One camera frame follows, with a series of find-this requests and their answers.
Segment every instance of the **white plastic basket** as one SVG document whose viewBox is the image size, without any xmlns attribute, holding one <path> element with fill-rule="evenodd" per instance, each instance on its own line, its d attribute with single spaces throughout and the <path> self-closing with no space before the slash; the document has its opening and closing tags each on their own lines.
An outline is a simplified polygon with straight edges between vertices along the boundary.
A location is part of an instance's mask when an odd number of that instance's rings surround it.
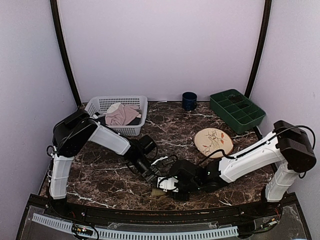
<svg viewBox="0 0 320 240">
<path fill-rule="evenodd" d="M 148 99 L 145 96 L 96 96 L 88 102 L 84 110 L 92 117 L 97 112 L 99 114 L 105 113 L 115 103 L 137 105 L 139 107 L 138 111 L 141 114 L 141 123 L 139 125 L 108 127 L 125 136 L 138 136 L 147 118 Z"/>
</svg>

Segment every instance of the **blue mug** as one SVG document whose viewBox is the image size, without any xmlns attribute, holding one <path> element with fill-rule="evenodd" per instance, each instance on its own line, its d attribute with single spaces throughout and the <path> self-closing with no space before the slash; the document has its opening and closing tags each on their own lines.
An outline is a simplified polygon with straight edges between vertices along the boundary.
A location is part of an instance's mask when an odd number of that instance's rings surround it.
<svg viewBox="0 0 320 240">
<path fill-rule="evenodd" d="M 182 107 L 186 111 L 195 110 L 197 107 L 197 94 L 190 91 L 182 94 Z"/>
</svg>

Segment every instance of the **marble table surface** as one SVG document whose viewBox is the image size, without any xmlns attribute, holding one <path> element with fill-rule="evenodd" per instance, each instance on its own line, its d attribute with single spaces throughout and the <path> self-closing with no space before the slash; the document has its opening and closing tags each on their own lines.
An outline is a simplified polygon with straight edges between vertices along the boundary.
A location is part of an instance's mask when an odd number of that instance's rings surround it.
<svg viewBox="0 0 320 240">
<path fill-rule="evenodd" d="M 199 102 L 194 111 L 186 112 L 181 102 L 149 102 L 145 125 L 139 137 L 148 134 L 158 145 L 158 157 L 176 154 L 193 163 L 203 159 L 194 145 L 195 134 L 205 128 L 217 128 L 227 133 L 236 153 L 258 138 L 253 130 L 236 134 L 209 108 L 209 102 Z M 123 158 L 93 142 L 87 142 L 75 157 L 68 179 L 68 202 L 123 210 L 194 210 L 225 207 L 260 200 L 262 188 L 271 180 L 271 166 L 253 171 L 215 192 L 195 192 L 189 201 L 152 196 L 152 187 L 125 165 Z M 46 180 L 40 195 L 46 195 Z"/>
</svg>

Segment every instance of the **green compartment tray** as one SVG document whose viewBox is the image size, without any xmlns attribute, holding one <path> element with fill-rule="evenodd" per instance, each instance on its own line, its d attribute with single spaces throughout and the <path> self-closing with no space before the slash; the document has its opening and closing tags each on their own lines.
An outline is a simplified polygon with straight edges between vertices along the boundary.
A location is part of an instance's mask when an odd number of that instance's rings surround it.
<svg viewBox="0 0 320 240">
<path fill-rule="evenodd" d="M 212 94 L 210 108 L 237 134 L 259 125 L 266 115 L 265 111 L 235 89 Z"/>
</svg>

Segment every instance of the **round wooden coaster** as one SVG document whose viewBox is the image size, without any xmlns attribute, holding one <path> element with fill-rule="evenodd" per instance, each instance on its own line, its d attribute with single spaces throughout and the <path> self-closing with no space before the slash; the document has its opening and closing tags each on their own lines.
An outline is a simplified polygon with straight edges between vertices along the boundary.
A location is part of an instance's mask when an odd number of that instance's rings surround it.
<svg viewBox="0 0 320 240">
<path fill-rule="evenodd" d="M 205 156 L 208 156 L 218 149 L 223 149 L 228 155 L 234 148 L 232 139 L 224 131 L 216 128 L 205 128 L 199 131 L 194 136 L 194 144 Z M 210 158 L 216 159 L 222 156 L 222 152 L 217 152 Z"/>
</svg>

